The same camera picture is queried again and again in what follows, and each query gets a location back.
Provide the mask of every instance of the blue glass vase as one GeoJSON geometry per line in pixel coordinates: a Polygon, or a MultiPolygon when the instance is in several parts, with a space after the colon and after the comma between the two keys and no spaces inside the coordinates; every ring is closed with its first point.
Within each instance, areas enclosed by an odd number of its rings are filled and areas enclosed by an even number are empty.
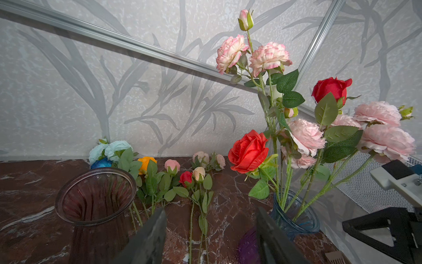
{"type": "MultiPolygon", "coordinates": [[[[287,195],[288,205],[294,198],[295,193],[289,191],[287,195]]],[[[300,234],[315,234],[319,231],[320,223],[315,211],[308,207],[296,220],[292,219],[296,216],[302,203],[302,198],[297,197],[289,210],[283,212],[274,194],[273,210],[270,213],[271,218],[277,223],[280,229],[293,242],[295,237],[300,234]]],[[[256,227],[250,229],[240,240],[238,247],[238,259],[240,264],[260,264],[260,256],[258,253],[256,227]]]]}

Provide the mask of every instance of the vase rim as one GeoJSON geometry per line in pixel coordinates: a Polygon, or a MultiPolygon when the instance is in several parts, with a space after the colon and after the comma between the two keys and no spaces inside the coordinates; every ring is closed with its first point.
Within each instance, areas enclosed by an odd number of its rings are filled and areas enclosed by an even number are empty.
{"type": "Polygon", "coordinates": [[[124,212],[132,203],[132,201],[134,200],[136,195],[136,182],[135,179],[132,177],[132,175],[130,175],[127,171],[124,171],[122,169],[118,169],[118,168],[111,168],[111,167],[103,167],[103,168],[97,168],[97,169],[92,169],[89,170],[87,172],[84,172],[72,179],[70,179],[67,183],[65,183],[65,185],[62,186],[62,188],[59,190],[57,197],[56,197],[56,201],[54,204],[54,209],[57,213],[57,215],[63,219],[64,221],[74,225],[74,226],[95,226],[95,225],[99,225],[105,222],[108,222],[114,218],[116,218],[117,216],[119,216],[122,212],[124,212]],[[123,178],[125,178],[131,186],[131,194],[130,194],[130,199],[128,199],[127,204],[124,204],[123,206],[121,206],[119,208],[119,210],[117,210],[115,213],[106,216],[104,218],[98,219],[98,220],[93,220],[93,221],[79,221],[79,220],[72,220],[70,218],[68,218],[63,210],[63,202],[64,199],[66,197],[66,195],[68,194],[68,192],[72,189],[72,187],[74,187],[75,185],[77,185],[79,182],[81,182],[82,180],[95,176],[95,175],[99,175],[99,174],[114,174],[114,175],[118,175],[121,176],[123,178]]]}

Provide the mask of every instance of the light blue rose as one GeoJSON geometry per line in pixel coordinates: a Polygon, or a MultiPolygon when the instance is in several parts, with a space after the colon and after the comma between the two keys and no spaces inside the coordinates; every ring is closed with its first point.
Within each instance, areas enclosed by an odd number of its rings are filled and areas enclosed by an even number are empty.
{"type": "Polygon", "coordinates": [[[89,152],[89,163],[93,164],[97,160],[100,159],[101,154],[103,153],[103,150],[105,150],[108,147],[108,144],[99,144],[95,146],[90,152],[89,152]]]}
{"type": "Polygon", "coordinates": [[[126,150],[128,148],[131,148],[133,151],[133,147],[126,140],[118,140],[108,144],[104,154],[110,161],[119,161],[120,158],[114,152],[119,150],[126,150]]]}

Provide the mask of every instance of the blue rose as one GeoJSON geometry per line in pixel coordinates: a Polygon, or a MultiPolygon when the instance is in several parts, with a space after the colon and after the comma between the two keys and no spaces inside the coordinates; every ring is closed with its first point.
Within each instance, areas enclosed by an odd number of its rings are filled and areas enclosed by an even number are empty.
{"type": "Polygon", "coordinates": [[[112,161],[109,161],[107,158],[103,158],[100,161],[94,162],[94,164],[91,165],[91,169],[111,167],[112,164],[112,161]]]}

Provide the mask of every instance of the purple glass object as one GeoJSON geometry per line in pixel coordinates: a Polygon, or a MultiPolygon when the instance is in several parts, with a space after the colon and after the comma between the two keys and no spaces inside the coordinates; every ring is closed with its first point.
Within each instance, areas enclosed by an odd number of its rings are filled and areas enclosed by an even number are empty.
{"type": "MultiPolygon", "coordinates": [[[[289,191],[286,204],[289,204],[294,196],[295,193],[289,191]]],[[[296,222],[292,221],[299,211],[301,204],[302,198],[297,197],[289,210],[287,212],[283,212],[274,194],[274,205],[270,216],[292,242],[299,234],[317,233],[320,227],[317,214],[311,207],[308,207],[305,212],[300,215],[296,222]]],[[[256,231],[257,229],[254,226],[239,241],[238,257],[240,264],[260,264],[256,231]]]]}
{"type": "Polygon", "coordinates": [[[67,182],[55,209],[75,226],[69,264],[107,264],[129,242],[133,229],[124,217],[136,193],[136,183],[117,168],[90,170],[67,182]]]}

